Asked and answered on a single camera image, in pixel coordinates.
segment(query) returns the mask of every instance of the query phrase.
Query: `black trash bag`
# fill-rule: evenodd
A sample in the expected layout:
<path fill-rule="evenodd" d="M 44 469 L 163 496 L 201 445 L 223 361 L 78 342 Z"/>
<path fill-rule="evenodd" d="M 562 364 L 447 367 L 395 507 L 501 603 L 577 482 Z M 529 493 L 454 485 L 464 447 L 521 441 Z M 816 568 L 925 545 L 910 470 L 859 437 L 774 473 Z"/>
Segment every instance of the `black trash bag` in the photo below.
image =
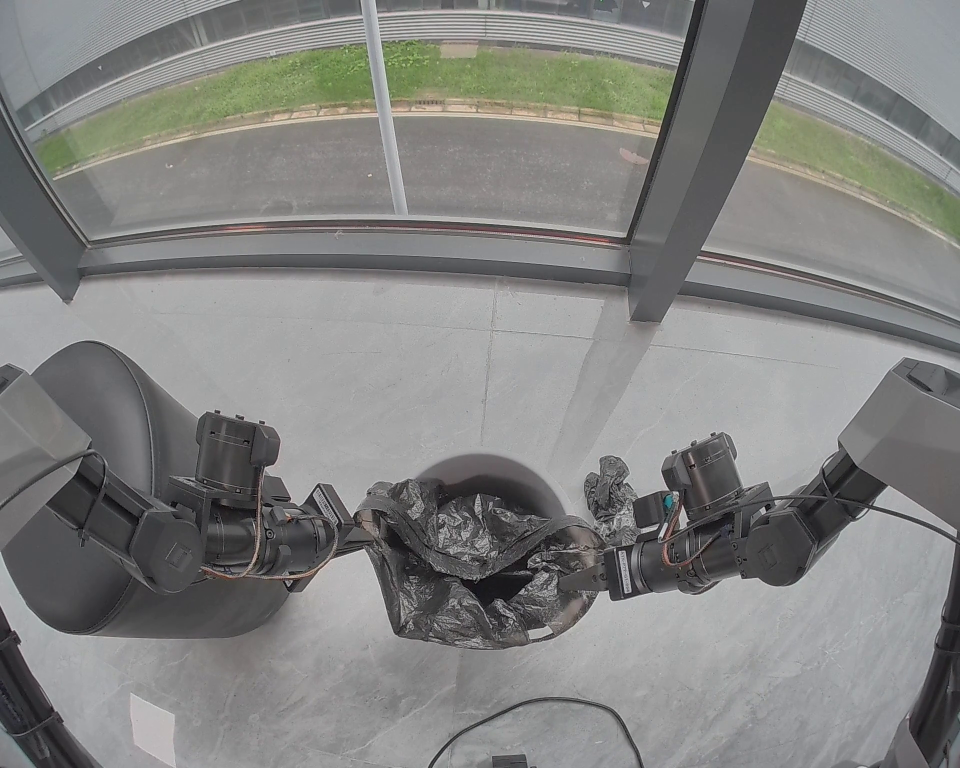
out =
<path fill-rule="evenodd" d="M 587 507 L 609 546 L 633 544 L 640 533 L 634 520 L 636 492 L 624 482 L 629 474 L 623 459 L 604 456 L 600 459 L 600 474 L 591 472 L 584 480 Z"/>
<path fill-rule="evenodd" d="M 458 648 L 500 649 L 566 632 L 596 592 L 560 591 L 567 573 L 602 560 L 579 517 L 546 519 L 436 480 L 376 483 L 357 508 L 394 633 Z M 545 636 L 531 632 L 547 628 Z"/>

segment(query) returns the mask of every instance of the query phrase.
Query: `crumpled black plastic bag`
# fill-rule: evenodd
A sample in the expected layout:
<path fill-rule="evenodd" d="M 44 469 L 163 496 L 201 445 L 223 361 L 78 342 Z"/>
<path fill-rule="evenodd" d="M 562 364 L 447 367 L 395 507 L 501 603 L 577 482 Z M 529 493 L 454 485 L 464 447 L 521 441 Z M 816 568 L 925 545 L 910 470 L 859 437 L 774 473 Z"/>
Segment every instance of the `crumpled black plastic bag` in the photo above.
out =
<path fill-rule="evenodd" d="M 501 649 L 562 634 L 596 592 L 560 591 L 602 559 L 579 517 L 544 519 L 496 496 L 447 495 L 437 481 L 376 483 L 357 509 L 394 632 L 458 648 Z M 531 632 L 549 628 L 542 637 Z"/>
<path fill-rule="evenodd" d="M 633 544 L 640 533 L 634 520 L 636 492 L 624 482 L 629 474 L 623 459 L 604 456 L 600 459 L 600 474 L 591 472 L 584 480 L 587 507 L 609 546 Z"/>

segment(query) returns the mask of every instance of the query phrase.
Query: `gray metal column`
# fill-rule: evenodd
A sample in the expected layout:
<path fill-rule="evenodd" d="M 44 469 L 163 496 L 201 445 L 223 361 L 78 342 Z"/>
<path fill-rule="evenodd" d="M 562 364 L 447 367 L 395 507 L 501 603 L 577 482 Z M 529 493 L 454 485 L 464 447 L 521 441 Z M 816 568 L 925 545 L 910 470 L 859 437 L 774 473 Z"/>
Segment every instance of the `gray metal column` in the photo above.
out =
<path fill-rule="evenodd" d="M 805 5 L 707 0 L 697 28 L 691 26 L 692 55 L 630 245 L 633 320 L 663 319 L 707 242 L 773 98 Z"/>
<path fill-rule="evenodd" d="M 376 0 L 360 0 L 363 13 L 363 30 L 367 39 L 367 56 L 370 58 L 370 74 L 373 79 L 373 98 L 376 101 L 376 117 L 380 122 L 380 138 L 383 154 L 387 158 L 387 179 L 390 194 L 394 199 L 394 213 L 407 215 L 407 193 L 403 189 L 403 174 L 400 173 L 400 155 L 396 149 L 394 113 L 390 107 L 390 88 L 387 86 L 387 67 L 383 62 L 383 43 L 380 41 L 380 25 L 376 18 Z"/>
<path fill-rule="evenodd" d="M 12 120 L 0 104 L 0 228 L 64 301 L 80 284 L 86 243 L 48 194 Z"/>

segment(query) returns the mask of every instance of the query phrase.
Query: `grass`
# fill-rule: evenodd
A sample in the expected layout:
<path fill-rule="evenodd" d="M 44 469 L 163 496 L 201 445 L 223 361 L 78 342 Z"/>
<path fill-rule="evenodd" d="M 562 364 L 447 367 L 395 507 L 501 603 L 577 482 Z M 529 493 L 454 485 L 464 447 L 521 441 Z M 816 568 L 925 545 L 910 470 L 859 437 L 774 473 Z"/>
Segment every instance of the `grass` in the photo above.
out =
<path fill-rule="evenodd" d="M 384 44 L 394 100 L 480 98 L 592 108 L 660 120 L 673 73 L 606 57 L 483 49 L 475 59 L 441 59 L 429 43 Z M 363 46 L 303 51 L 252 61 L 109 108 L 40 140 L 51 173 L 87 158 L 137 146 L 151 135 L 214 125 L 230 117 L 305 105 L 371 103 Z M 781 104 L 767 112 L 760 151 L 859 184 L 960 239 L 960 198 L 864 139 Z"/>

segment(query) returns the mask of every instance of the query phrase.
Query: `gray floor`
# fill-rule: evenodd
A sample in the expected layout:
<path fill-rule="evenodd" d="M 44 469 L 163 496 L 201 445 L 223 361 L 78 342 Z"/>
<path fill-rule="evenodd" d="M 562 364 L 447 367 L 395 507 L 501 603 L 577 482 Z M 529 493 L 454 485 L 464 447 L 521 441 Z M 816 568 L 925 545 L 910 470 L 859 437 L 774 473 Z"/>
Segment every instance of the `gray floor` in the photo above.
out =
<path fill-rule="evenodd" d="M 348 505 L 375 480 L 479 444 L 549 467 L 577 504 L 606 453 L 648 492 L 671 448 L 717 429 L 734 436 L 745 480 L 788 492 L 901 356 L 960 368 L 866 332 L 723 304 L 679 300 L 660 326 L 626 318 L 617 289 L 512 280 L 89 278 L 71 304 L 40 286 L 0 293 L 0 360 L 32 369 L 71 342 L 106 341 L 194 412 L 267 420 L 294 496 L 323 480 Z M 916 511 L 892 492 L 881 500 Z M 181 768 L 423 768 L 467 723 L 550 694 L 619 709 L 650 768 L 828 768 L 882 756 L 925 671 L 950 554 L 920 528 L 867 516 L 792 588 L 601 597 L 566 635 L 505 652 L 395 638 L 362 554 L 229 640 L 59 635 L 2 569 L 0 601 L 105 768 L 161 765 L 133 746 L 131 694 L 175 714 Z M 440 765 L 481 768 L 519 751 L 540 768 L 632 764 L 602 713 L 544 706 L 472 733 Z"/>
<path fill-rule="evenodd" d="M 653 140 L 584 125 L 398 116 L 410 213 L 626 231 Z M 57 182 L 93 236 L 250 218 L 393 213 L 372 117 L 276 124 L 121 157 Z M 708 248 L 772 258 L 960 316 L 960 249 L 850 195 L 747 162 Z"/>

